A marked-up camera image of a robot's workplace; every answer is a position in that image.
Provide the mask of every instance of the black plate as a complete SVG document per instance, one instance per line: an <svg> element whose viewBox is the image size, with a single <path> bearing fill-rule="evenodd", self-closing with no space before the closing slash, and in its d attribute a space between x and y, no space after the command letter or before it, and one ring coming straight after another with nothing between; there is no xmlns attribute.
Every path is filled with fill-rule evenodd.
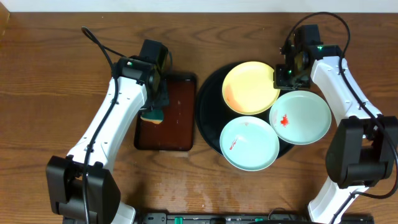
<svg viewBox="0 0 398 224"><path fill-rule="evenodd" d="M243 116L231 110L223 99L221 92L224 78L228 72L242 62L236 62L226 65L213 74L204 82L199 90L195 103L195 120L200 134L203 136L207 144L211 146L220 155L223 155L220 149L220 135L223 128L231 120ZM279 96L288 91L280 91ZM269 123L270 109L253 115L257 118ZM293 148L293 144L287 143L279 138L279 154L278 158Z"/></svg>

